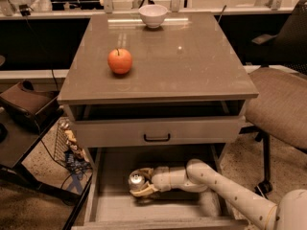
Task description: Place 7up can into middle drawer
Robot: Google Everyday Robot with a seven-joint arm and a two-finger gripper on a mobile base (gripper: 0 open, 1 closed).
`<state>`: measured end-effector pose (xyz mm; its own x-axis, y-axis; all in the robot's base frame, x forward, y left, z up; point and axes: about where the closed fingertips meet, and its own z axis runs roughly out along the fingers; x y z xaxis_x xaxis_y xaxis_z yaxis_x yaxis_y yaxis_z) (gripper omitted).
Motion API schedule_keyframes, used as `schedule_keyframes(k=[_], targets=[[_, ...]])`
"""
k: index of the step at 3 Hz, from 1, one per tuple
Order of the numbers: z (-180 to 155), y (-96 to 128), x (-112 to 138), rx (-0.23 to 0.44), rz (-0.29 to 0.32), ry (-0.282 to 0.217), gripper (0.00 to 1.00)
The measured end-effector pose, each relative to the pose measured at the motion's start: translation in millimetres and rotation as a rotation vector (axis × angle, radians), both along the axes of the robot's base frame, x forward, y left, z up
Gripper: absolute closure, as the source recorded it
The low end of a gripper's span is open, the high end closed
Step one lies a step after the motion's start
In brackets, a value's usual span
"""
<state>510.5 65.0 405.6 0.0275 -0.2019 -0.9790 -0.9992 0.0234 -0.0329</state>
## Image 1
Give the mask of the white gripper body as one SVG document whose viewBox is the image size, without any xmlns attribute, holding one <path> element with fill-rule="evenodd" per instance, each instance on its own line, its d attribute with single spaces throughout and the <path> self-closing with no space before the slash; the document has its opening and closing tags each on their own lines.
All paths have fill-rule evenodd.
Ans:
<svg viewBox="0 0 307 230">
<path fill-rule="evenodd" d="M 173 189 L 183 191 L 189 186 L 189 180 L 184 167 L 157 167 L 153 170 L 152 183 L 160 192 Z"/>
</svg>

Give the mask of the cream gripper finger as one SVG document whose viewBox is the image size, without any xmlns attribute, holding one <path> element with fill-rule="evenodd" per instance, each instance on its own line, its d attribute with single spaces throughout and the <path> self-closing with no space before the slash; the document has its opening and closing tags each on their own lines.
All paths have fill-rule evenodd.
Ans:
<svg viewBox="0 0 307 230">
<path fill-rule="evenodd" d="M 146 182 L 140 189 L 130 190 L 130 193 L 135 197 L 150 196 L 156 192 L 157 188 L 149 182 Z"/>
<path fill-rule="evenodd" d="M 153 176 L 153 173 L 154 173 L 153 168 L 137 169 L 136 171 L 132 173 L 132 178 L 135 180 L 141 180 L 142 178 L 150 180 Z"/>
</svg>

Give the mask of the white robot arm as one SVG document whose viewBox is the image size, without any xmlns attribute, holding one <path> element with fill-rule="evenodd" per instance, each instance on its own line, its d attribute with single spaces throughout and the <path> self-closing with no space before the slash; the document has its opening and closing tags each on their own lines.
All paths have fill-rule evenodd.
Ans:
<svg viewBox="0 0 307 230">
<path fill-rule="evenodd" d="M 207 188 L 228 201 L 261 230 L 307 230 L 307 191 L 286 193 L 275 204 L 214 171 L 200 159 L 185 167 L 142 168 L 129 176 L 130 193 L 135 197 L 180 189 L 200 193 Z"/>
</svg>

